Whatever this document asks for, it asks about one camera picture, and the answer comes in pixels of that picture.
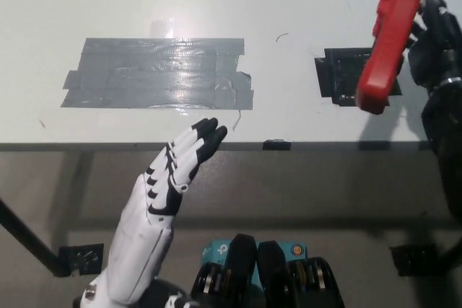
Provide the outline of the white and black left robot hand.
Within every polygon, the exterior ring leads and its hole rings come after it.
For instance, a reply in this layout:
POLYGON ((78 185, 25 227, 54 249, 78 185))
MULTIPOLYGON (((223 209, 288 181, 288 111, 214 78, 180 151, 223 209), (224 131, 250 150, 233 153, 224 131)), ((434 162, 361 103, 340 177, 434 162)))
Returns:
POLYGON ((227 135, 216 118, 204 118, 165 144, 137 177, 110 246, 108 263, 84 293, 81 307, 135 305, 158 276, 173 240, 173 221, 202 163, 227 135))

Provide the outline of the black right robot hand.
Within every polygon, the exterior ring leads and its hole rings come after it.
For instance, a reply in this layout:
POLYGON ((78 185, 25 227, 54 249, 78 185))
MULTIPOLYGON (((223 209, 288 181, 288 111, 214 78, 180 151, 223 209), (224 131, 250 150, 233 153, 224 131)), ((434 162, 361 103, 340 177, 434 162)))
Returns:
POLYGON ((433 91, 446 84, 461 83, 461 27, 445 0, 420 0, 418 14, 425 28, 416 22, 417 36, 408 52, 414 82, 433 91))

